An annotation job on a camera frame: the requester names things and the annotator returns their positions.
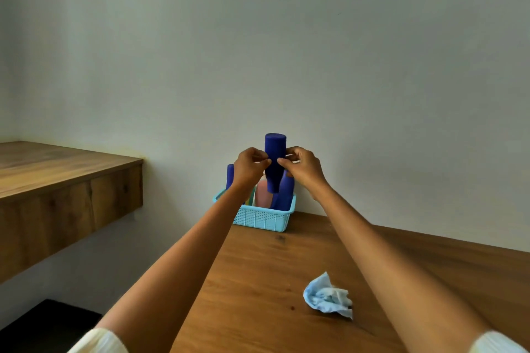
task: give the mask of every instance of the light blue cloth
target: light blue cloth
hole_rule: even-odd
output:
[[[309,283],[304,290],[304,300],[312,309],[323,313],[339,313],[354,319],[354,314],[349,308],[351,300],[348,299],[348,291],[333,287],[327,272]]]

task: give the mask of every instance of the forearm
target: forearm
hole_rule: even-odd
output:
[[[249,193],[236,185],[228,189],[97,326],[113,331],[129,353],[168,352]]]
[[[411,353],[467,353],[491,327],[459,296],[387,242],[331,187],[314,192]]]

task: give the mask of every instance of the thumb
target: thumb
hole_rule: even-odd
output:
[[[293,166],[295,166],[294,163],[292,163],[291,161],[289,161],[288,159],[285,159],[285,158],[278,158],[278,161],[277,161],[282,167],[284,167],[285,169],[287,169],[289,172],[291,171],[291,169],[293,168]]]
[[[269,167],[269,165],[272,163],[272,161],[270,159],[265,159],[263,161],[261,161],[260,163],[258,163],[261,170],[265,170]]]

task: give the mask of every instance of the hand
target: hand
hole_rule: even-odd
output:
[[[299,146],[288,148],[286,159],[278,158],[278,163],[289,171],[288,176],[293,176],[308,189],[313,198],[320,187],[328,186],[320,160],[307,149]]]
[[[233,184],[252,189],[263,176],[263,171],[271,164],[268,155],[257,148],[245,149],[234,162]]]

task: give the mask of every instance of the blue bottle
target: blue bottle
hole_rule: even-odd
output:
[[[283,176],[283,167],[277,162],[278,158],[285,158],[287,137],[283,134],[269,133],[265,135],[265,152],[272,163],[265,169],[267,177],[267,190],[271,193],[280,191],[280,182]]]
[[[271,209],[278,211],[288,211],[291,209],[293,195],[295,190],[295,179],[287,175],[287,170],[283,172],[282,181],[280,182],[280,191],[272,197]]]
[[[226,169],[226,189],[228,190],[229,187],[234,182],[234,164],[230,164],[228,168]]]

